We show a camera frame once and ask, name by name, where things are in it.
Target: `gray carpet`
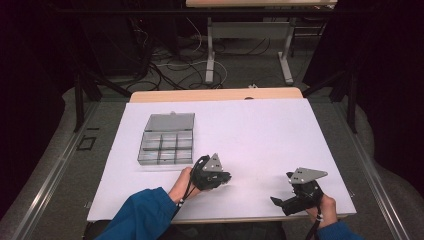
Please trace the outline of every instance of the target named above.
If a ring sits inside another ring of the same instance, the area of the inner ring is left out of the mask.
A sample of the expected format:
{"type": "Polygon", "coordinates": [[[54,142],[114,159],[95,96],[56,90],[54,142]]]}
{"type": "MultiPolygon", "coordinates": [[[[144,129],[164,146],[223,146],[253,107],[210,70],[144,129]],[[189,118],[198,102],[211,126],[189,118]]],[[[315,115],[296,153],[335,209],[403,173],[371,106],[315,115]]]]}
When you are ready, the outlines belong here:
{"type": "MultiPolygon", "coordinates": [[[[256,46],[260,42],[261,40],[231,40],[223,41],[222,46],[225,46],[226,53],[246,53],[252,49],[252,46],[256,46]]],[[[299,40],[296,44],[294,58],[289,59],[295,86],[300,89],[305,88],[301,79],[316,43],[317,41],[312,38],[299,40]]],[[[257,52],[261,52],[261,49],[265,49],[266,46],[265,42],[265,45],[261,45],[257,52]]],[[[228,74],[224,87],[245,88],[252,83],[259,87],[285,86],[276,55],[276,51],[281,49],[280,46],[281,42],[271,42],[268,51],[257,56],[217,55],[216,60],[221,62],[226,69],[217,66],[216,70],[221,76],[225,76],[225,72],[228,74]]],[[[199,52],[193,53],[192,50],[186,50],[186,53],[202,55],[199,52]]],[[[159,58],[160,52],[156,54],[155,57],[159,58]]],[[[157,63],[163,64],[166,62],[167,60],[163,60],[157,63]]],[[[176,81],[182,80],[194,72],[192,69],[175,71],[175,67],[172,70],[166,67],[161,67],[161,69],[163,69],[164,74],[176,81]]],[[[182,85],[189,87],[191,83],[198,82],[199,77],[195,75],[184,80],[182,85]]],[[[157,76],[149,73],[145,80],[157,81],[157,76]]],[[[150,87],[148,84],[137,84],[130,90],[147,90],[150,87]]],[[[74,147],[75,151],[69,156],[69,164],[65,166],[66,171],[64,171],[56,186],[54,194],[48,199],[45,208],[42,209],[44,211],[39,215],[40,218],[35,219],[33,228],[30,228],[30,239],[81,239],[83,235],[89,211],[89,206],[86,206],[86,204],[94,198],[105,161],[124,111],[125,101],[128,100],[118,96],[110,89],[101,89],[105,95],[102,101],[94,103],[94,105],[87,102],[85,105],[86,109],[90,106],[96,107],[93,108],[95,111],[84,129],[81,130],[77,142],[78,146],[74,147]],[[84,148],[90,148],[91,143],[93,143],[92,149],[84,150],[84,148]]],[[[161,90],[166,89],[172,89],[172,87],[162,83],[161,90]]],[[[353,202],[358,214],[349,216],[344,221],[365,239],[395,239],[364,176],[364,169],[360,164],[357,149],[354,148],[349,132],[344,125],[345,122],[337,114],[336,107],[340,106],[337,104],[342,104],[343,107],[344,103],[330,103],[327,96],[327,89],[323,89],[311,96],[310,102],[346,186],[354,194],[353,202]]],[[[54,165],[62,160],[63,149],[73,136],[75,106],[72,90],[64,95],[64,99],[67,109],[55,136],[40,160],[40,164],[34,170],[31,179],[0,222],[1,239],[12,239],[16,230],[22,227],[20,224],[25,219],[31,203],[42,188],[46,177],[54,169],[54,165]]],[[[357,128],[358,136],[365,151],[372,156],[372,130],[367,124],[366,116],[360,109],[358,109],[357,114],[357,128]]],[[[409,232],[410,239],[420,239],[420,236],[424,234],[420,227],[424,225],[424,220],[421,217],[424,213],[423,199],[409,183],[378,165],[376,167],[394,207],[398,210],[397,213],[401,222],[409,232]]],[[[288,239],[304,239],[311,223],[305,219],[284,222],[283,226],[288,239]]]]}

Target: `desk leg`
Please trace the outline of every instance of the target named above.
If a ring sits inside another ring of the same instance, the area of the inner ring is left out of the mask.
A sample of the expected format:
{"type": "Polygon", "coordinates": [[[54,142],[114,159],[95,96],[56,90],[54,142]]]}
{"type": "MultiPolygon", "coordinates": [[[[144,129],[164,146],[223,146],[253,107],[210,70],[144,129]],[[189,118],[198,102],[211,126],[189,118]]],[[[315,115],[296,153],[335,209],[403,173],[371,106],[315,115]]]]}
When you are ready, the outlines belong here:
{"type": "Polygon", "coordinates": [[[284,81],[287,85],[292,86],[294,84],[293,77],[290,72],[289,64],[287,62],[287,55],[290,51],[290,44],[293,38],[294,27],[296,25],[296,18],[290,19],[289,29],[287,30],[287,37],[284,42],[283,52],[278,53],[278,58],[281,64],[281,70],[283,71],[284,81]]]}
{"type": "Polygon", "coordinates": [[[212,19],[208,17],[208,62],[206,65],[206,78],[205,83],[206,84],[212,84],[213,83],[213,70],[214,70],[214,59],[215,59],[215,53],[213,51],[213,45],[212,45],[213,37],[212,37],[212,19]]]}

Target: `wrist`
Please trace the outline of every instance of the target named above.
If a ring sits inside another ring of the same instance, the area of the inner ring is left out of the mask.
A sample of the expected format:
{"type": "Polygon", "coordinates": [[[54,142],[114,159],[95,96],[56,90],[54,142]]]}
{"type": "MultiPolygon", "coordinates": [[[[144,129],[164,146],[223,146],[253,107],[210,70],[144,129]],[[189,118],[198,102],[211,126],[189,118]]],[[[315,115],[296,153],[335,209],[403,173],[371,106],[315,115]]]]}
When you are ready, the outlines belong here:
{"type": "Polygon", "coordinates": [[[180,202],[180,200],[183,198],[183,194],[178,193],[177,191],[173,191],[171,190],[168,193],[169,198],[171,198],[171,200],[175,203],[178,204],[180,202]]]}

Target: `hand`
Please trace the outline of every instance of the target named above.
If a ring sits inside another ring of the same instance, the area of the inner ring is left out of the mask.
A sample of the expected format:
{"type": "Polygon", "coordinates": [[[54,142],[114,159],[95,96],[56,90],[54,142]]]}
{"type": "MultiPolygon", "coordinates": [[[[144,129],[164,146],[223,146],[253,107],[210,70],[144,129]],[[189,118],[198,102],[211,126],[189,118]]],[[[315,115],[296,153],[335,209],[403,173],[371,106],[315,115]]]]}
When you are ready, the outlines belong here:
{"type": "MultiPolygon", "coordinates": [[[[168,193],[168,196],[175,204],[179,203],[180,200],[184,197],[188,182],[190,181],[191,169],[191,167],[186,167],[181,171],[180,176],[178,177],[171,191],[169,191],[168,193]]],[[[190,199],[199,194],[200,190],[197,189],[193,184],[190,184],[190,189],[188,190],[188,192],[191,192],[187,198],[190,199]]]]}
{"type": "MultiPolygon", "coordinates": [[[[323,195],[321,199],[321,214],[323,215],[323,221],[319,224],[318,229],[336,223],[337,213],[336,213],[336,200],[327,195],[323,195]]],[[[316,221],[318,209],[316,207],[306,209],[306,212],[309,214],[312,222],[316,221]]]]}

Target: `metal bracket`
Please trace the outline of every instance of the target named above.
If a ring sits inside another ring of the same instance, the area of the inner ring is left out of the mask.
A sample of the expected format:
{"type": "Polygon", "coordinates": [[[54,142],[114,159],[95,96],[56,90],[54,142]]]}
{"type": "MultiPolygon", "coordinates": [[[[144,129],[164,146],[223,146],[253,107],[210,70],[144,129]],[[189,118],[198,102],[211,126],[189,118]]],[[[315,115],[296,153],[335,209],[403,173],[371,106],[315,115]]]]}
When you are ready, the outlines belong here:
{"type": "Polygon", "coordinates": [[[290,184],[305,184],[315,179],[327,176],[328,173],[307,168],[297,168],[289,179],[290,184]]]}

